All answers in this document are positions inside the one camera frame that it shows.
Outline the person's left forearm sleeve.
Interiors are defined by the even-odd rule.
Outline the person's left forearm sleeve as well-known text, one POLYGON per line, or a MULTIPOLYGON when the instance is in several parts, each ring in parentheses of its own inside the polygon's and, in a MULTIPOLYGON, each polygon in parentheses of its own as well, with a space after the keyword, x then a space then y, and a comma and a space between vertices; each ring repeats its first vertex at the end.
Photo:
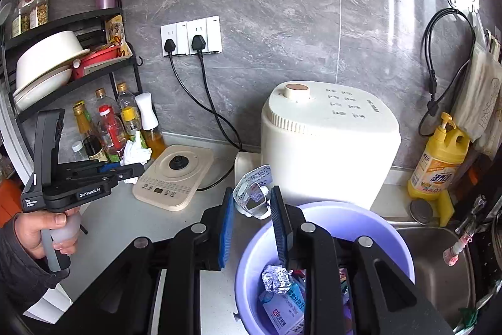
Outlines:
POLYGON ((32 258, 15 234, 14 222, 18 219, 12 217, 1 228, 1 293, 17 313, 23 314, 66 279, 70 271, 52 272, 46 262, 32 258))

